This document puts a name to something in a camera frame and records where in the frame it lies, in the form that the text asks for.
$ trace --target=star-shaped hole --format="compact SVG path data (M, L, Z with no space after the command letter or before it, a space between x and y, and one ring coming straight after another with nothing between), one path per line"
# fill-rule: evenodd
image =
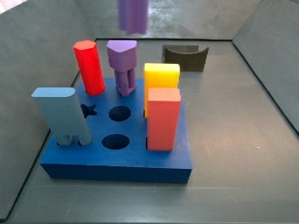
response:
M87 118L88 116L95 116L98 114L98 112L94 110L95 107L96 107L96 104L92 104L91 106L87 106L86 104L80 104L84 118Z

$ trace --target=circular hole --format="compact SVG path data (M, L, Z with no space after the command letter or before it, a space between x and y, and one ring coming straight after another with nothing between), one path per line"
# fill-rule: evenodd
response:
M131 109L126 106L116 106L108 111L108 117L116 122L123 122L131 116Z
M111 150L121 150L130 144L130 138L121 134L106 136L102 140L103 145Z

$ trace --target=purple pentagon prism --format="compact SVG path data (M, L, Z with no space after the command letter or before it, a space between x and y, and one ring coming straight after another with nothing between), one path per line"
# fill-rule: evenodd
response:
M129 96L137 89L137 41L110 40L107 56L108 64L115 69L118 92Z

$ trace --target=red cylinder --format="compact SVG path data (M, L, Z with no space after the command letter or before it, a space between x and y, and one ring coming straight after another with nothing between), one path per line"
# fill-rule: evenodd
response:
M102 67L99 62L99 50L96 42L83 40L74 46L74 52L79 63L86 92L88 95L99 95L106 90Z

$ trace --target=orange block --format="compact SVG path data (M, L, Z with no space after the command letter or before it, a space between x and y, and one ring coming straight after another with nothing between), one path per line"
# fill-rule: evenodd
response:
M177 87L149 88L147 149L171 151L181 115L182 94Z

